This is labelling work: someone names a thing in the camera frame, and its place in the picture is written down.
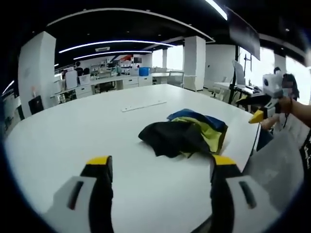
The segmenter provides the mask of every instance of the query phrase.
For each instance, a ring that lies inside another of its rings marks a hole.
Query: desk
[[[167,78],[170,76],[170,73],[151,73],[151,76],[152,78],[155,78],[156,84],[167,84]]]
[[[221,89],[229,90],[230,83],[214,83],[214,86],[219,87]],[[253,94],[253,91],[243,85],[236,85],[235,86],[237,91],[242,91],[244,93],[248,93],[250,95]]]
[[[166,103],[121,110],[150,101]],[[259,134],[251,114],[168,84],[101,93],[49,108],[21,121],[5,141],[8,161],[30,205],[44,213],[53,194],[86,161],[113,157],[115,233],[190,233],[212,213],[209,158],[156,157],[138,134],[184,108],[228,125],[221,154],[244,169]]]
[[[109,83],[109,82],[117,82],[117,81],[124,81],[124,80],[130,80],[130,79],[138,79],[137,83],[140,83],[139,80],[140,79],[144,79],[144,78],[149,78],[150,83],[149,85],[152,85],[152,79],[150,76],[131,76],[131,75],[121,75],[121,76],[115,76],[115,77],[109,77],[109,78],[101,78],[101,79],[97,79],[97,80],[91,80],[89,84],[87,85],[80,85],[74,88],[70,88],[67,89],[65,91],[61,91],[59,93],[53,94],[51,97],[55,97],[55,96],[59,96],[61,94],[67,93],[69,91],[73,91],[76,90],[79,87],[84,87],[84,86],[94,86],[94,85],[98,85],[101,83]]]

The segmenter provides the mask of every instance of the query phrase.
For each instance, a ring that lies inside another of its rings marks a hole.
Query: yellow cloth
[[[172,121],[183,121],[183,122],[192,122],[196,126],[200,127],[201,129],[201,134],[206,143],[209,145],[210,151],[212,153],[219,153],[224,142],[225,132],[218,132],[214,129],[212,129],[207,123],[200,122],[197,119],[191,118],[191,117],[177,117],[173,119]]]

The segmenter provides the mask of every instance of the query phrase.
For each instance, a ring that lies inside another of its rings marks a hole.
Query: ceiling light
[[[115,51],[115,52],[101,52],[101,53],[95,53],[95,54],[90,54],[82,57],[76,57],[74,60],[85,58],[85,57],[91,57],[91,56],[97,56],[97,55],[104,55],[104,54],[113,54],[113,53],[140,53],[140,52],[147,52],[151,53],[151,51],[139,51],[139,50],[130,50],[130,51]]]
[[[65,68],[64,70],[70,70],[70,69],[73,69],[73,67],[68,67],[68,68]]]
[[[228,20],[227,14],[224,10],[217,5],[213,0],[205,0],[208,4],[210,4],[225,20]]]
[[[165,45],[165,46],[170,46],[174,47],[175,45],[170,45],[170,44],[165,44],[165,43],[160,43],[160,42],[153,42],[153,41],[144,41],[144,40],[111,40],[111,41],[100,41],[100,42],[94,42],[94,43],[89,43],[89,44],[84,44],[84,45],[78,45],[75,47],[71,47],[69,49],[61,50],[59,53],[67,52],[70,50],[86,47],[86,46],[91,46],[91,45],[100,45],[100,44],[111,44],[111,43],[145,43],[145,44],[156,44],[156,45]]]
[[[6,87],[6,89],[2,92],[2,94],[3,94],[4,92],[6,92],[6,90],[7,90],[13,83],[14,83],[14,80],[11,81],[11,83]]]

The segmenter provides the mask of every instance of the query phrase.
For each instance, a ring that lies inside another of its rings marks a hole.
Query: human hand
[[[278,100],[281,112],[290,113],[292,110],[292,99],[290,97],[282,97]]]
[[[265,120],[263,120],[261,124],[261,128],[264,130],[269,130],[275,123],[279,121],[279,115],[274,114],[272,117],[269,117]]]
[[[260,124],[261,124],[261,128],[264,130],[269,130],[271,128],[271,123],[270,123],[269,118],[263,120]]]

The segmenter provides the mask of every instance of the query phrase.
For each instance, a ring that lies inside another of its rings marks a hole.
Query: computer monitor
[[[229,8],[227,14],[230,39],[260,60],[260,41],[256,30]]]
[[[134,63],[142,63],[141,57],[134,57]]]

